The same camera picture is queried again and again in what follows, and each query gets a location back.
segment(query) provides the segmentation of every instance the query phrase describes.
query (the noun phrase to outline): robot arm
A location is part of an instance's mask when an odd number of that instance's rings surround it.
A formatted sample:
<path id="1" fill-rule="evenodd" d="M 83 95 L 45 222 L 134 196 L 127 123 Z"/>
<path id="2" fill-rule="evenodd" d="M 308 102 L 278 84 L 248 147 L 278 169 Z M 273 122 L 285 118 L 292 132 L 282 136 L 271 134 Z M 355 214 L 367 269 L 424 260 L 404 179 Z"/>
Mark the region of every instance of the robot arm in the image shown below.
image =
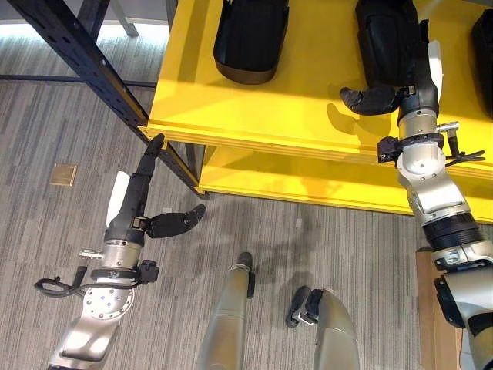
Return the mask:
<path id="1" fill-rule="evenodd" d="M 198 224 L 206 210 L 199 205 L 184 214 L 144 217 L 149 183 L 163 141 L 163 135 L 151 140 L 137 171 L 128 183 L 123 181 L 125 189 L 118 189 L 116 183 L 113 192 L 122 190 L 125 195 L 106 229 L 103 252 L 83 250 L 79 254 L 82 258 L 101 260 L 100 268 L 91 273 L 96 282 L 81 285 L 87 267 L 79 266 L 72 285 L 63 284 L 59 277 L 44 278 L 35 284 L 50 298 L 77 294 L 83 299 L 82 315 L 69 326 L 50 359 L 49 370 L 100 370 L 104 366 L 119 322 L 135 300 L 135 288 L 156 281 L 159 273 L 154 261 L 139 264 L 144 234 L 171 237 L 187 232 Z M 61 290 L 47 288 L 48 285 Z"/>
<path id="2" fill-rule="evenodd" d="M 493 368 L 493 244 L 482 237 L 464 195 L 446 171 L 456 163 L 483 160 L 484 151 L 460 152 L 458 123 L 437 124 L 441 72 L 434 69 L 440 63 L 432 60 L 437 55 L 428 41 L 428 21 L 418 22 L 412 0 L 360 0 L 356 13 L 370 88 L 344 88 L 341 98 L 364 115 L 400 109 L 399 137 L 379 142 L 378 161 L 396 163 L 435 265 L 444 272 L 435 281 L 444 316 L 469 331 L 476 368 Z M 451 156 L 442 149 L 443 132 Z"/>

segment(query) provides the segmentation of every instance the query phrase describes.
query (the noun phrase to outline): black metal frame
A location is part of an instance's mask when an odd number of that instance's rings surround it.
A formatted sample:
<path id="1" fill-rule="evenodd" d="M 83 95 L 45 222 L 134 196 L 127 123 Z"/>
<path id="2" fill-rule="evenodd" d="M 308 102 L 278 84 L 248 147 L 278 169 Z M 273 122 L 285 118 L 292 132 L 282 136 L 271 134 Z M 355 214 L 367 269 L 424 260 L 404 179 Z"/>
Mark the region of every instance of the black metal frame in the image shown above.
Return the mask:
<path id="1" fill-rule="evenodd" d="M 146 126 L 147 112 L 99 50 L 94 38 L 63 0 L 8 0 L 99 98 L 136 134 L 148 143 L 138 126 Z M 198 179 L 168 143 L 159 158 L 198 197 Z"/>

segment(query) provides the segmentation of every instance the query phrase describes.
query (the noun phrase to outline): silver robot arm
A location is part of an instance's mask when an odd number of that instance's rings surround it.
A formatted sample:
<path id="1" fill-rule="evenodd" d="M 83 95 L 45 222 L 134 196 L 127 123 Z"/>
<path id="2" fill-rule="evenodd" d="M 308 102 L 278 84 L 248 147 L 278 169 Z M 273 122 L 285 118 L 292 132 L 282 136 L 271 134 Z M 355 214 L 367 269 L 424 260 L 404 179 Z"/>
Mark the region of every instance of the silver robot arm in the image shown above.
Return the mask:
<path id="1" fill-rule="evenodd" d="M 399 121 L 401 143 L 446 131 L 452 148 L 457 145 L 458 124 L 436 122 L 433 111 L 407 114 Z M 437 269 L 445 273 L 435 281 L 444 316 L 469 331 L 476 369 L 493 368 L 493 243 L 479 232 L 471 208 L 445 170 L 445 159 L 436 140 L 409 143 L 397 159 L 399 182 L 433 248 Z"/>
<path id="2" fill-rule="evenodd" d="M 155 261 L 139 263 L 145 234 L 151 238 L 182 234 L 195 227 L 204 215 L 206 208 L 199 205 L 184 214 L 144 217 L 149 183 L 163 142 L 162 134 L 151 140 L 137 171 L 128 182 L 124 181 L 123 189 L 118 189 L 117 181 L 113 194 L 122 194 L 122 199 L 113 209 L 114 218 L 108 220 L 104 250 L 79 253 L 85 259 L 101 260 L 101 266 L 91 273 L 96 282 L 81 285 L 87 267 L 79 266 L 72 285 L 62 283 L 59 277 L 43 278 L 35 284 L 36 289 L 50 298 L 77 294 L 83 299 L 82 314 L 60 341 L 50 359 L 49 370 L 102 369 L 115 341 L 119 322 L 135 301 L 135 288 L 154 282 L 158 277 Z"/>

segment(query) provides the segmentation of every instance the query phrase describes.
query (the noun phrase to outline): yellow shelf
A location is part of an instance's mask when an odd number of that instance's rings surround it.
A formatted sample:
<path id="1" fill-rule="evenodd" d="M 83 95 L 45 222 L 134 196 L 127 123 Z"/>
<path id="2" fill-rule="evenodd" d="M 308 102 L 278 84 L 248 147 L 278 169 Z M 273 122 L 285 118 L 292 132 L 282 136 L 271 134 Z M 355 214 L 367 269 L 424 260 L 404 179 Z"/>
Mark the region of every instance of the yellow shelf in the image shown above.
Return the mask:
<path id="1" fill-rule="evenodd" d="M 267 153 L 374 163 L 377 142 L 397 136 L 396 114 L 358 116 L 340 101 L 342 86 L 364 88 L 357 43 L 356 0 L 293 0 L 273 80 L 244 86 L 223 77 L 213 60 L 220 0 L 180 0 L 156 89 L 148 136 Z M 421 13 L 429 1 L 416 0 Z M 493 125 L 481 109 L 469 33 L 485 7 L 442 2 L 430 37 L 441 42 L 444 89 L 441 123 L 460 120 L 465 151 L 487 160 L 451 168 L 493 183 Z"/>
<path id="2" fill-rule="evenodd" d="M 493 223 L 493 192 L 482 181 L 454 177 L 476 220 Z M 208 146 L 199 188 L 336 207 L 412 214 L 392 165 L 339 163 Z"/>

